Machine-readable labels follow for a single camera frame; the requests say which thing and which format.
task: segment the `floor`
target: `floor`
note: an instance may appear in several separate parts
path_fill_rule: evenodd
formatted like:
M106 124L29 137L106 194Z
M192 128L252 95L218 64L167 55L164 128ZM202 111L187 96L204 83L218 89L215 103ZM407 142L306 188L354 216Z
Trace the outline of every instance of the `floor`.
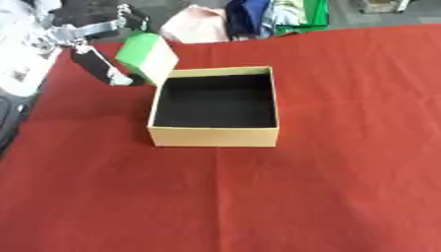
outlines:
M229 0L84 0L67 2L64 22L77 26L112 19L115 6L130 3L152 17L155 31L176 12L189 4L223 7ZM328 0L331 29L441 23L440 0L417 0L402 14L360 14L356 0Z

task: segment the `blue fabric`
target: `blue fabric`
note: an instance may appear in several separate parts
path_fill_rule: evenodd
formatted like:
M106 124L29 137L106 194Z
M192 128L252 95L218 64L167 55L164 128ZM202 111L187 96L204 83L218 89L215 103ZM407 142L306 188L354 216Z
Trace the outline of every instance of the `blue fabric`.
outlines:
M270 0L232 0L226 7L226 32L230 38L260 34L262 18Z

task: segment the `cardboard box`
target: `cardboard box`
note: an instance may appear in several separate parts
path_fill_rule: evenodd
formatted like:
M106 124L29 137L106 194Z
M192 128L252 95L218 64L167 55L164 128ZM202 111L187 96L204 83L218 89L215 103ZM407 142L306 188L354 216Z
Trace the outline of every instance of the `cardboard box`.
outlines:
M148 130L156 146L274 147L271 67L173 71L157 87Z

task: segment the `white machine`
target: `white machine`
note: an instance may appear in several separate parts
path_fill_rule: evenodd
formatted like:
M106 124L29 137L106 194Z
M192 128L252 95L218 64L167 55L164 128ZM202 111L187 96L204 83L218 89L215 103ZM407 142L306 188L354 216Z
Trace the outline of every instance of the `white machine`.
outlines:
M71 48L73 61L86 70L85 74L105 84L131 86L144 82L112 66L88 44L88 37L123 28L148 32L148 16L122 4L115 10L114 20L80 28L69 24L55 27L52 11L61 7L60 0L0 0L0 152L15 136L23 112L63 47Z

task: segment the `green bag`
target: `green bag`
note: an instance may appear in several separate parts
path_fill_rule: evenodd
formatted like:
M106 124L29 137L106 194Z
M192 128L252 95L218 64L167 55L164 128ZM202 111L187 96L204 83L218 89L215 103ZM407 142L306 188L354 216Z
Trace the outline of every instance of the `green bag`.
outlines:
M307 24L300 26L277 26L275 34L304 33L325 30L329 26L328 0L303 0Z

